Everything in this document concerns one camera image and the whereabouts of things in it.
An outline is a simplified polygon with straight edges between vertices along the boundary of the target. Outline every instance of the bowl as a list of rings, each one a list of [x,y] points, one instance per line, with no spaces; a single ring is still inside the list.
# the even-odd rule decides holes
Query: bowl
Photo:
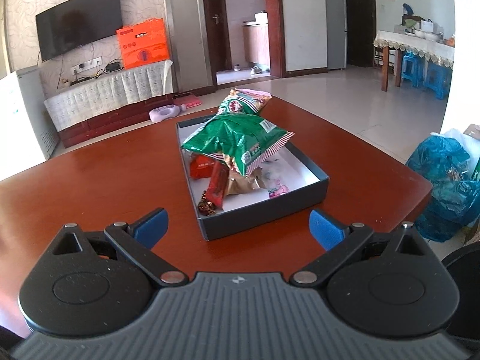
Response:
[[[426,32],[425,39],[432,42],[438,42],[440,40],[440,35],[434,34],[433,32]]]
[[[415,36],[421,39],[425,39],[425,31],[422,30],[415,30]]]

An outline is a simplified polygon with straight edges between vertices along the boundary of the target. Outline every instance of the slipper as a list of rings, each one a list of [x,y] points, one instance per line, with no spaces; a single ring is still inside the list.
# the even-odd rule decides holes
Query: slipper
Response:
[[[260,69],[258,66],[254,66],[251,68],[250,74],[253,76],[254,74],[259,74],[262,73],[262,69]]]

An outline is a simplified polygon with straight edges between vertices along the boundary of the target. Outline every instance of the tiled floor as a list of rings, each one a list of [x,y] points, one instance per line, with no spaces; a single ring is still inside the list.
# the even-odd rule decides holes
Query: tiled floor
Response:
[[[237,81],[248,80],[251,78],[257,77],[267,77],[270,75],[270,72],[263,72],[259,74],[250,74],[250,69],[242,69],[240,71],[219,71],[217,73],[217,83],[218,85],[226,84],[226,83],[236,83]]]
[[[344,71],[263,81],[244,87],[268,91],[329,120],[405,163],[430,132],[440,131],[447,101],[437,100],[433,92],[411,88],[408,83],[397,88],[391,82],[388,92],[382,92],[380,78],[378,69],[349,67]],[[223,89],[203,96],[203,104],[189,112],[216,107],[228,93],[229,89]],[[148,124],[150,122],[125,127],[69,149],[58,147],[55,155]],[[443,244],[430,241],[429,245],[443,258],[461,247],[462,240],[459,234]]]

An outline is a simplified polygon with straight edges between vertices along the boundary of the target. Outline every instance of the doorway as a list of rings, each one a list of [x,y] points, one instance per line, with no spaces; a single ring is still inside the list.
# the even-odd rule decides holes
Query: doorway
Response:
[[[269,79],[270,15],[266,12],[266,2],[204,0],[214,84]]]
[[[377,33],[376,0],[346,0],[346,17],[349,31],[347,63],[372,67]]]

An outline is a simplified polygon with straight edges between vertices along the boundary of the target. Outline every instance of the black box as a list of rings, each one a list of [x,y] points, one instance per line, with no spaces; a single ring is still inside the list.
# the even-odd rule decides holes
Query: black box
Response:
[[[193,133],[212,116],[198,117],[177,123],[178,144]],[[287,143],[276,156],[284,164],[282,174],[286,176],[290,192],[269,198],[268,190],[255,190],[244,195],[226,196],[224,209],[216,215],[204,216],[198,212],[197,204],[207,189],[210,179],[190,178],[190,155],[181,149],[183,169],[195,208],[200,231],[208,241],[226,237],[264,223],[301,211],[321,203],[326,196],[329,178],[311,159],[293,144]]]

